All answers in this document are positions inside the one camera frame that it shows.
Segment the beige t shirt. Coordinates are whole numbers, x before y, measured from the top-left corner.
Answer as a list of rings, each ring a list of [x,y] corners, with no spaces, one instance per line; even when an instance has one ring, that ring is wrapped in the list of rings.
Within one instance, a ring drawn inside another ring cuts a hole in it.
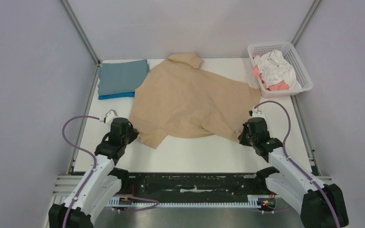
[[[135,90],[129,118],[142,144],[157,148],[167,136],[238,141],[260,90],[201,64],[195,53],[173,54],[149,71]]]

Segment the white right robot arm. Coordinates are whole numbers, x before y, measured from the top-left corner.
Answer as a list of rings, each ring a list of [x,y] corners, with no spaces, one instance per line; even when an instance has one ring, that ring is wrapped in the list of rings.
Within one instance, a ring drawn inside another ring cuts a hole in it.
[[[269,134],[266,120],[250,118],[238,137],[252,147],[270,166],[256,173],[258,192],[278,194],[299,215],[306,228],[344,228],[349,225],[342,190],[326,184],[304,168],[286,151],[283,143]]]

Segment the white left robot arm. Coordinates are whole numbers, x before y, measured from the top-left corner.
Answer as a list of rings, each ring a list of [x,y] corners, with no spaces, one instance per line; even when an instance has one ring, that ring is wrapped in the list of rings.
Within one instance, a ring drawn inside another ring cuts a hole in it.
[[[92,154],[93,162],[61,204],[53,204],[48,212],[51,228],[92,228],[98,215],[116,194],[129,191],[130,181],[117,176],[116,164],[127,145],[139,132],[123,117],[114,117],[110,131],[105,134]]]

